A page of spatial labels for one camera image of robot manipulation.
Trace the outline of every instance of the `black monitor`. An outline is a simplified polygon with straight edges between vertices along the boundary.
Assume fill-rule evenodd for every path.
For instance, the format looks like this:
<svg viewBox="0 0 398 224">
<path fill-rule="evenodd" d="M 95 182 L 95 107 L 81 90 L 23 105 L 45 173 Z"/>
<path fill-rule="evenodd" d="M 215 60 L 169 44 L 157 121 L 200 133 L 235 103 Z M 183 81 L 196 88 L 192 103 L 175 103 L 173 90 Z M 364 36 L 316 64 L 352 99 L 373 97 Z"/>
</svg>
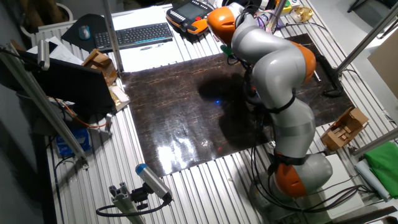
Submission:
<svg viewBox="0 0 398 224">
<path fill-rule="evenodd" d="M 18 52 L 32 62 L 36 54 Z M 5 64 L 0 60 L 0 83 L 15 91 L 23 91 Z M 115 113 L 116 106 L 101 71 L 50 58 L 47 71 L 32 71 L 47 96 L 75 103 L 78 114 Z"/>
</svg>

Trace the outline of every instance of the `computer mouse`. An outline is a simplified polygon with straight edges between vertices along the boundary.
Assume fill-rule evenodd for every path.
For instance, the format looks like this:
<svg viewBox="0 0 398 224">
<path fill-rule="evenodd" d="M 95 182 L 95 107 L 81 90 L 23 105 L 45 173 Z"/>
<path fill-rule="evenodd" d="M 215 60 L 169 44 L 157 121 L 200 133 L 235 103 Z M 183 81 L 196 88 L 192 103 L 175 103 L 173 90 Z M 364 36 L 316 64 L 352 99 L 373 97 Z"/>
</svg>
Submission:
<svg viewBox="0 0 398 224">
<path fill-rule="evenodd" d="M 90 28 L 88 26 L 79 27 L 79 38 L 81 40 L 88 40 L 90 37 Z"/>
</svg>

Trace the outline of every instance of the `mouse pad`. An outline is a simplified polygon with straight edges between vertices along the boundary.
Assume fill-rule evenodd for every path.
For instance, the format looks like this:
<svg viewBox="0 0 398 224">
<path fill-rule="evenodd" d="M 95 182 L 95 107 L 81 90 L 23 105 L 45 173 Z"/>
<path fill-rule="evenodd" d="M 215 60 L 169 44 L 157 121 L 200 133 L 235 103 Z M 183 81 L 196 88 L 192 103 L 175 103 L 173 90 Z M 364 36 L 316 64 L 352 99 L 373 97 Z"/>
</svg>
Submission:
<svg viewBox="0 0 398 224">
<path fill-rule="evenodd" d="M 90 28 L 91 37 L 88 40 L 79 38 L 79 27 L 88 26 Z M 107 32 L 105 18 L 95 14 L 87 14 L 80 17 L 61 37 L 70 44 L 74 44 L 81 49 L 85 49 L 89 53 L 95 49 L 94 34 Z"/>
<path fill-rule="evenodd" d="M 308 35 L 292 37 L 316 51 Z M 346 94 L 322 95 L 330 82 L 312 78 L 296 89 L 309 104 L 317 126 L 335 121 L 353 106 Z M 159 176 L 180 171 L 265 143 L 270 127 L 254 139 L 253 106 L 242 95 L 244 69 L 228 65 L 223 54 L 123 75 L 124 89 L 145 163 Z"/>
</svg>

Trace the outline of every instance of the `white desk surface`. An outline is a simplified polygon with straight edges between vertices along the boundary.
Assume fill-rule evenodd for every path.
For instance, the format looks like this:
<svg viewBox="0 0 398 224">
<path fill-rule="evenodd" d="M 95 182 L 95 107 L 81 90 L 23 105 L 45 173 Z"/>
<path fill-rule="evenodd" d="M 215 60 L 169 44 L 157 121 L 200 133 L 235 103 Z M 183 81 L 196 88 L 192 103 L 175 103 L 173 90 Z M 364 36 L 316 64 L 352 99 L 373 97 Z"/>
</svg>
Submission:
<svg viewBox="0 0 398 224">
<path fill-rule="evenodd" d="M 314 9 L 309 0 L 302 0 L 302 4 Z M 162 7 L 166 11 L 170 5 Z M 314 11 L 315 15 L 310 22 L 326 27 L 316 9 Z M 294 22 L 290 17 L 283 17 L 282 21 L 284 23 Z M 66 22 L 41 27 L 39 32 L 33 36 L 32 45 L 35 46 L 39 39 L 53 36 L 60 39 L 72 24 L 72 22 Z M 289 37 L 303 33 L 309 33 L 331 66 L 337 67 L 345 58 L 346 54 L 338 48 L 330 35 L 318 27 L 288 27 L 283 29 L 282 35 Z M 178 46 L 176 50 L 181 53 L 177 62 L 222 53 L 221 44 L 216 42 L 211 34 L 201 35 L 192 40 L 193 43 L 181 38 L 176 32 L 174 32 L 174 36 Z M 73 44 L 64 40 L 62 42 L 81 60 L 84 60 L 89 54 Z M 345 72 L 341 82 L 354 105 L 369 118 L 369 126 L 350 143 L 351 146 L 359 148 L 394 129 L 393 125 L 384 117 L 382 109 L 377 105 L 380 105 L 380 102 L 359 76 L 355 73 Z M 117 80 L 117 84 L 123 86 L 120 80 Z M 105 120 L 101 120 L 98 121 L 98 124 L 104 122 Z M 320 136 L 328 127 L 329 124 L 317 128 L 315 139 L 308 153 L 316 153 L 325 149 Z M 80 163 L 76 163 L 76 159 L 73 159 L 75 166 L 72 162 L 66 162 L 60 165 L 56 173 L 50 173 L 58 223 L 63 223 L 62 217 L 65 223 L 128 223 L 127 218 L 99 217 L 95 210 L 112 204 L 111 194 L 108 191 L 110 185 L 126 182 L 130 190 L 142 186 L 142 180 L 135 174 L 134 169 L 137 164 L 144 163 L 144 158 L 130 109 L 124 108 L 113 117 L 112 135 L 109 139 L 106 139 L 106 135 L 101 131 L 104 131 L 104 128 L 90 129 L 95 150 L 87 152 L 90 166 L 88 170 L 81 169 Z M 259 153 L 261 156 L 257 163 L 262 164 L 260 170 L 264 170 L 264 166 L 267 167 L 269 161 L 262 150 L 259 150 Z M 355 175 L 354 161 L 349 157 L 347 146 L 339 149 L 337 153 L 348 173 Z M 50 149 L 47 149 L 47 154 L 50 170 L 53 170 L 54 164 L 58 163 L 61 157 Z M 251 183 L 249 161 L 250 153 L 245 150 L 163 177 L 162 180 L 172 189 L 175 201 L 170 207 L 167 206 L 158 212 L 144 215 L 146 222 L 167 224 L 262 222 L 262 218 L 248 200 Z M 59 181 L 60 200 L 57 197 L 55 176 Z M 354 182 L 363 184 L 360 177 L 354 178 Z M 363 200 L 369 197 L 366 194 L 361 196 Z M 148 203 L 149 208 L 160 205 L 159 199 L 154 195 L 149 196 Z"/>
</svg>

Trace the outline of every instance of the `keyboard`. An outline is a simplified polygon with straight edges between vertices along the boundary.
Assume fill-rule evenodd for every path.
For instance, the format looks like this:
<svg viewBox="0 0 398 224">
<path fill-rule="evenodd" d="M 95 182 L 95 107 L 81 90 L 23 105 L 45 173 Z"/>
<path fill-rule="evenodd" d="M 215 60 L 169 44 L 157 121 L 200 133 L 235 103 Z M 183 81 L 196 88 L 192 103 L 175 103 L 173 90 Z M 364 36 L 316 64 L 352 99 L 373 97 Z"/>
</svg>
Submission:
<svg viewBox="0 0 398 224">
<path fill-rule="evenodd" d="M 167 23 L 151 24 L 116 31 L 119 49 L 142 47 L 173 40 L 173 34 Z M 111 42 L 107 32 L 94 34 L 95 46 L 100 52 L 111 52 Z"/>
</svg>

